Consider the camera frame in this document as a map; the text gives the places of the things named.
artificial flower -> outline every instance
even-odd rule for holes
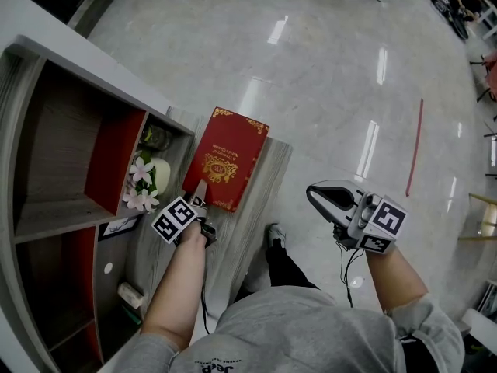
[[[155,197],[157,196],[157,193],[158,193],[157,190],[154,190],[153,192],[151,192],[150,195],[148,194],[147,190],[141,191],[141,195],[144,197],[145,208],[149,212],[155,210],[152,206],[157,206],[159,204],[159,201],[157,199],[155,199]]]
[[[152,177],[148,173],[154,168],[154,163],[145,164],[141,156],[137,157],[136,162],[131,165],[130,174],[133,174],[133,181],[138,182],[143,179],[146,183],[152,184]]]
[[[127,208],[136,208],[138,211],[143,211],[145,196],[143,194],[139,195],[135,189],[130,189],[129,193],[124,194],[123,201],[127,203]]]

book cover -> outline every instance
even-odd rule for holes
[[[220,107],[214,109],[182,188],[192,193],[207,182],[206,203],[236,211],[269,127]]]

marble floor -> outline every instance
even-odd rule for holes
[[[429,0],[116,0],[89,39],[177,107],[236,110],[293,145],[271,219],[309,280],[339,304],[339,249],[304,193],[327,179],[355,180],[409,212],[398,246],[452,317],[478,295],[497,242],[457,236],[468,192],[497,194],[482,137],[497,129],[497,109],[476,104],[481,74],[467,65],[489,46],[474,33],[460,42]],[[257,267],[253,288],[269,283]],[[379,309],[365,258],[354,277],[364,279],[352,290],[356,306]]]

cable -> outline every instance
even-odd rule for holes
[[[341,282],[346,286],[347,288],[347,299],[349,300],[350,303],[350,308],[354,308],[354,304],[352,302],[352,295],[350,293],[350,286],[349,286],[349,267],[352,265],[352,263],[360,258],[364,254],[364,249],[361,250],[361,254],[359,256],[356,256],[357,252],[359,252],[359,249],[354,250],[354,253],[352,253],[352,256],[349,258],[349,262],[346,265],[345,268],[345,273],[343,273],[343,253],[342,249],[345,251],[349,251],[349,248],[345,247],[344,245],[341,245],[338,243],[338,241],[335,242],[336,245],[340,248],[340,280]]]
[[[203,327],[205,327],[205,331],[207,332],[207,334],[210,334],[210,331],[207,328],[207,315],[209,315],[209,312],[207,311],[207,305],[205,303],[205,281],[202,282],[202,293],[200,294],[200,302],[202,303]]]

chair leg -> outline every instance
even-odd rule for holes
[[[480,100],[481,100],[481,99],[485,96],[485,94],[486,94],[487,92],[489,92],[489,91],[490,91],[490,89],[486,89],[486,90],[485,90],[485,91],[484,91],[484,92],[483,92],[483,93],[482,93],[482,94],[481,94],[481,95],[480,95],[480,96],[476,99],[476,103],[479,103],[479,102],[480,102]]]

